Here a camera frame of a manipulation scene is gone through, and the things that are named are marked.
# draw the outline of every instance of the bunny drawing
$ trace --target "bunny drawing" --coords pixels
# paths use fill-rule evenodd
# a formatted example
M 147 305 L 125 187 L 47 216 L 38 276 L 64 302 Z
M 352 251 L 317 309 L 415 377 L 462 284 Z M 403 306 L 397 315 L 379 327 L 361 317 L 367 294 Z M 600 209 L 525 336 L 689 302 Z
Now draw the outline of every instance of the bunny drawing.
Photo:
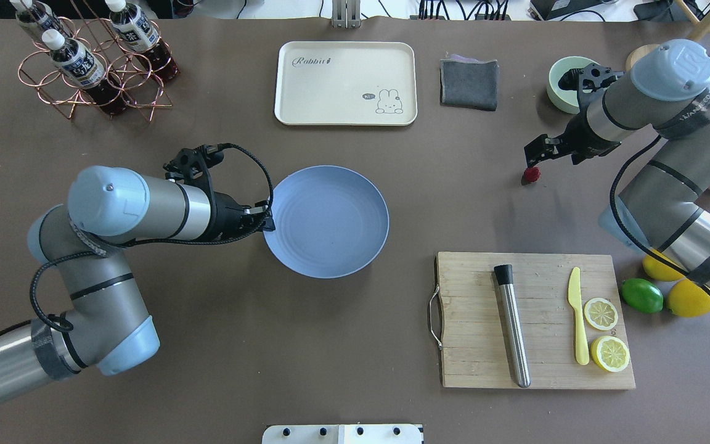
M 380 90 L 380 101 L 377 102 L 377 113 L 403 113 L 399 92 L 395 89 Z

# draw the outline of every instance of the rectangular tray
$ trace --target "rectangular tray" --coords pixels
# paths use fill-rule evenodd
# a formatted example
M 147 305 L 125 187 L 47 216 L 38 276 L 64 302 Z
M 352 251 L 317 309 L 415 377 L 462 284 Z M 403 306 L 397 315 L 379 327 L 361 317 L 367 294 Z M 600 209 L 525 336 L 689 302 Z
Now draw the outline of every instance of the rectangular tray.
M 274 113 L 285 125 L 409 125 L 415 54 L 400 42 L 285 43 Z
M 501 264 L 513 265 L 531 389 L 635 388 L 631 363 L 623 371 L 609 373 L 598 368 L 593 359 L 584 366 L 574 360 L 574 310 L 566 300 L 574 267 L 581 269 L 583 304 L 590 298 L 605 298 L 619 314 L 612 331 L 598 331 L 586 323 L 588 344 L 601 335 L 616 335 L 631 349 L 612 257 L 452 252 L 437 254 L 443 386 L 518 388 L 511 380 L 493 273 Z

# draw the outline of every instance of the white bottle cap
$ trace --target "white bottle cap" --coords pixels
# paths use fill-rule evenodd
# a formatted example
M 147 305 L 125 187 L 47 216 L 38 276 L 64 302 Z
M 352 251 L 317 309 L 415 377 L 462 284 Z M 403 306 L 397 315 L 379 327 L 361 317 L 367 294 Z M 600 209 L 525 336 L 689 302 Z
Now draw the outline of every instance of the white bottle cap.
M 106 4 L 111 9 L 111 12 L 120 12 L 127 6 L 124 0 L 106 0 Z
M 15 10 L 18 12 L 31 8 L 31 0 L 23 0 L 23 3 L 22 0 L 10 0 L 10 3 L 15 6 Z
M 49 29 L 43 33 L 43 43 L 46 43 L 48 49 L 57 50 L 65 44 L 65 37 L 56 29 Z

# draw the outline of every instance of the soda bottle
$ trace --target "soda bottle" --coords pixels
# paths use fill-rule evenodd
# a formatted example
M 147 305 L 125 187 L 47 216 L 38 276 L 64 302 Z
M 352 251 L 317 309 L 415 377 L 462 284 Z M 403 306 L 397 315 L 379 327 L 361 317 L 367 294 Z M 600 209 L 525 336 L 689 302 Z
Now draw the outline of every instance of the soda bottle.
M 158 30 L 147 20 L 144 11 L 126 0 L 106 0 L 106 4 L 111 9 L 111 26 L 122 37 L 129 50 L 146 56 L 155 75 L 164 82 L 175 78 L 180 73 L 180 68 L 172 59 L 169 47 L 160 38 Z M 150 65 L 147 65 L 144 59 L 135 59 L 149 70 Z
M 10 0 L 10 3 L 15 7 L 18 25 L 37 43 L 42 43 L 40 38 L 49 29 L 55 29 L 63 36 L 71 37 L 54 11 L 51 11 L 51 7 L 45 3 L 32 2 L 32 0 Z
M 51 50 L 49 54 L 54 65 L 103 112 L 116 115 L 128 109 L 118 89 L 121 88 L 120 82 L 107 72 L 84 43 L 66 38 L 55 29 L 43 33 L 43 43 Z

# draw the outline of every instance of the folded cloth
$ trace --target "folded cloth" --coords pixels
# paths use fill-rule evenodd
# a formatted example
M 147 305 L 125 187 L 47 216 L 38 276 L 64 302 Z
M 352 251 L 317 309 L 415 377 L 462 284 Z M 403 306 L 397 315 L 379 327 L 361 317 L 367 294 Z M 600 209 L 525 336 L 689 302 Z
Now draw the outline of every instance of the folded cloth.
M 496 110 L 499 70 L 497 60 L 482 62 L 457 54 L 440 60 L 440 103 Z

